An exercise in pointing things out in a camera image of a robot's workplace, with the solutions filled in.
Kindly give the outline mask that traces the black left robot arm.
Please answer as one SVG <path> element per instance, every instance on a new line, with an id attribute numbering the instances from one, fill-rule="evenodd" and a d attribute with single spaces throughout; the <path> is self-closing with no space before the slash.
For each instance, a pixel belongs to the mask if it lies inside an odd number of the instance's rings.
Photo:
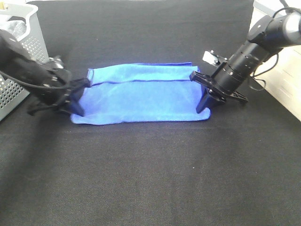
<path id="1" fill-rule="evenodd" d="M 85 114 L 79 99 L 83 90 L 90 87 L 89 79 L 74 80 L 58 56 L 46 63 L 32 59 L 22 44 L 5 30 L 0 32 L 0 73 L 36 97 L 27 110 L 30 115 L 49 109 Z"/>

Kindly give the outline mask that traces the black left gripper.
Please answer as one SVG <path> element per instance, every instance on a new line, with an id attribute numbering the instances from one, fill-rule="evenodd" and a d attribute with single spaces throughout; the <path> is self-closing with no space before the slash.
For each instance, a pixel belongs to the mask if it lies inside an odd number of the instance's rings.
<path id="1" fill-rule="evenodd" d="M 34 88 L 30 93 L 37 100 L 28 106 L 28 114 L 34 115 L 39 111 L 53 110 L 84 116 L 85 111 L 79 101 L 84 89 L 89 87 L 89 79 L 82 78 L 67 81 L 66 87 Z"/>

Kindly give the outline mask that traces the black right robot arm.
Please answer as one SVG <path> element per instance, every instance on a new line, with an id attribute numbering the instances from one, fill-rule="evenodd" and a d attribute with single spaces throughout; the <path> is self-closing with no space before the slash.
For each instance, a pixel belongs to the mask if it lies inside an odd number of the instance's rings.
<path id="1" fill-rule="evenodd" d="M 285 7 L 285 16 L 264 16 L 250 29 L 246 41 L 230 57 L 206 51 L 203 61 L 216 67 L 212 75 L 193 71 L 190 80 L 201 84 L 202 97 L 196 107 L 200 113 L 224 104 L 228 98 L 245 104 L 248 99 L 237 89 L 250 74 L 285 47 L 301 43 L 301 11 Z"/>

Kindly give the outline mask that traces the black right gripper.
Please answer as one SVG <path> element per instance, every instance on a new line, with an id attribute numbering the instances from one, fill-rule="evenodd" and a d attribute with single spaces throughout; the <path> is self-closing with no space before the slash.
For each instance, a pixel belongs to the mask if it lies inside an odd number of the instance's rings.
<path id="1" fill-rule="evenodd" d="M 248 99 L 238 91 L 227 92 L 220 87 L 212 76 L 193 71 L 190 80 L 201 84 L 202 97 L 196 107 L 196 112 L 201 113 L 205 108 L 213 109 L 226 103 L 228 98 L 239 101 L 242 104 Z"/>

